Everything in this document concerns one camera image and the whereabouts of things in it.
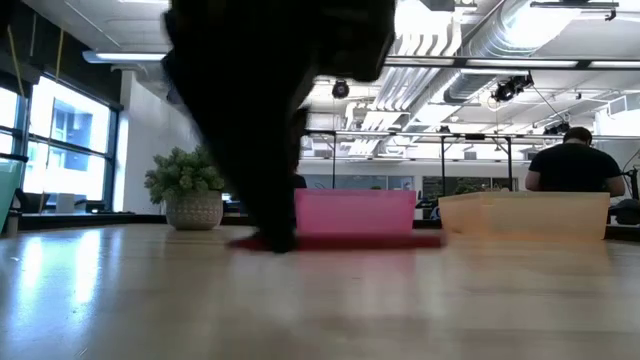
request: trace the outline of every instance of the green plant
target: green plant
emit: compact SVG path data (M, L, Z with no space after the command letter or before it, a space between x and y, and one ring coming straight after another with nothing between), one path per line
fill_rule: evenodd
M149 189L154 204L185 194L224 188L224 179L202 145L190 153L175 147L168 157L154 156L153 162L157 167L145 174L144 187Z

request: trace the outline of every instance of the beige box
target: beige box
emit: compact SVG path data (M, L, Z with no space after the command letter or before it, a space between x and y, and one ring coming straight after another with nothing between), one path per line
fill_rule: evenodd
M481 192L440 198L448 235L530 240L601 240L609 194Z

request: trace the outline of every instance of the black shirt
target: black shirt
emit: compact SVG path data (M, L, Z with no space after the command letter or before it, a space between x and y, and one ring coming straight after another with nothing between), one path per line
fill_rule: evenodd
M293 187L295 189L306 189L307 181L301 175L294 174L293 175Z
M608 192L605 180L621 174L608 154L572 143L539 152L529 170L540 173L541 191Z

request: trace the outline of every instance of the wooden table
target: wooden table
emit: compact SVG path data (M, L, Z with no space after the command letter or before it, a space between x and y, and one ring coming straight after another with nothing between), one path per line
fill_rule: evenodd
M247 228L0 240L0 359L636 359L640 247L229 251Z

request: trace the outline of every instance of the black column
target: black column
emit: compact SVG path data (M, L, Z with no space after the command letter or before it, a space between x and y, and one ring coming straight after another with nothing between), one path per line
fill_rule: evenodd
M507 138L507 161L509 163L509 191L513 189L513 159L511 157L511 138Z
M446 181L446 176L445 176L445 169L444 169L444 136L440 138L440 162L442 164L442 196L446 196L447 194L447 181Z
M338 135L333 134L333 172L331 173L331 188L336 188L336 149L338 144Z

